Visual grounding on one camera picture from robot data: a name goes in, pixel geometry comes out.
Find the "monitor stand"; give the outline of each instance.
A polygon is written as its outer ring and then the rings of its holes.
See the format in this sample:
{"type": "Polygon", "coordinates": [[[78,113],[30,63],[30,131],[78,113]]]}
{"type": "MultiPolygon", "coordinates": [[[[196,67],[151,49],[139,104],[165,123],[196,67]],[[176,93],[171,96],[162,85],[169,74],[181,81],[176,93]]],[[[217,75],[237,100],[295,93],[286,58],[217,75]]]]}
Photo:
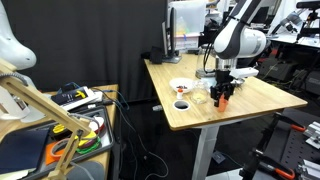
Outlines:
{"type": "Polygon", "coordinates": [[[164,63],[174,63],[177,64],[181,60],[181,56],[172,56],[172,57],[164,57],[162,58],[162,62],[164,63]]]}

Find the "black backdrop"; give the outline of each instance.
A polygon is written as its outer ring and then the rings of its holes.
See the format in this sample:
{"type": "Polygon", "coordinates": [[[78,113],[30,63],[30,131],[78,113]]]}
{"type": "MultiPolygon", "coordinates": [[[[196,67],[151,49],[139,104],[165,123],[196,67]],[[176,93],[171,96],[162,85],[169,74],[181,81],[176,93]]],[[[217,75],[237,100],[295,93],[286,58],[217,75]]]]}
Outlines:
{"type": "Polygon", "coordinates": [[[2,0],[16,38],[37,56],[20,71],[42,91],[75,82],[119,84],[128,101],[152,96],[140,54],[162,47],[166,0],[2,0]]]}

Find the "white bowl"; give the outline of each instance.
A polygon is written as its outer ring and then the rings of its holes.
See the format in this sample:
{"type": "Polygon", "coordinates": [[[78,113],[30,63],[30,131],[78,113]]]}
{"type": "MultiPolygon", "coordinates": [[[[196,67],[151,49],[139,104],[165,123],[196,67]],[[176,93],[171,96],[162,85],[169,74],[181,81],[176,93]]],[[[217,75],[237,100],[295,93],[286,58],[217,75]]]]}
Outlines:
{"type": "Polygon", "coordinates": [[[174,78],[169,82],[171,88],[178,92],[179,88],[183,89],[183,93],[188,93],[193,88],[193,80],[189,78],[174,78]]]}

